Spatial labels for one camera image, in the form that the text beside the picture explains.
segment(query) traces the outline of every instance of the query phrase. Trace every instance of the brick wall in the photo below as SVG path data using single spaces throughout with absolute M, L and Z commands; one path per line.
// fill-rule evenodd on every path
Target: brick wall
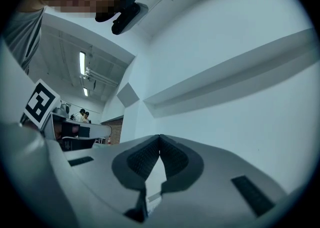
M 103 125 L 110 126 L 112 128 L 112 133 L 111 133 L 111 144 L 118 144 L 120 143 L 120 136 L 121 136 L 121 130 L 122 130 L 122 123 L 124 119 L 117 119 L 114 121 L 110 122 L 105 122 Z

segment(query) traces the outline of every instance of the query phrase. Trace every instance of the ceiling light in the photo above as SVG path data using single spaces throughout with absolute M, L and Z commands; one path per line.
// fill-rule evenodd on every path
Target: ceiling light
M 79 53 L 79 59 L 80 59 L 80 72 L 82 75 L 86 74 L 86 54 L 84 52 Z

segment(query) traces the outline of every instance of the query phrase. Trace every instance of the person wearing white shirt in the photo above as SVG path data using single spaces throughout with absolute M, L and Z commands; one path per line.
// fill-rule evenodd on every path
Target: person wearing white shirt
M 74 116 L 74 120 L 77 122 L 82 122 L 85 112 L 86 112 L 85 109 L 80 109 L 80 111 L 76 113 L 76 115 Z
M 85 114 L 83 115 L 82 122 L 83 122 L 83 123 L 89 123 L 88 117 L 89 117 L 89 112 L 87 111 L 87 112 L 85 112 Z

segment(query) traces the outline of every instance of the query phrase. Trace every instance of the fluorescent light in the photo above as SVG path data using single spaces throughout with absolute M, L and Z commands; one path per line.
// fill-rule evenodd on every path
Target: fluorescent light
M 80 59 L 80 72 L 82 75 L 86 74 L 86 54 L 84 52 L 79 53 L 79 59 Z

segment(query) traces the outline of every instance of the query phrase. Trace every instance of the gray shirt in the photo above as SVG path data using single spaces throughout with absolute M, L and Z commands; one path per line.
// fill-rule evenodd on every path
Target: gray shirt
M 44 8 L 32 13 L 15 12 L 2 33 L 12 55 L 25 71 L 40 43 L 44 12 Z

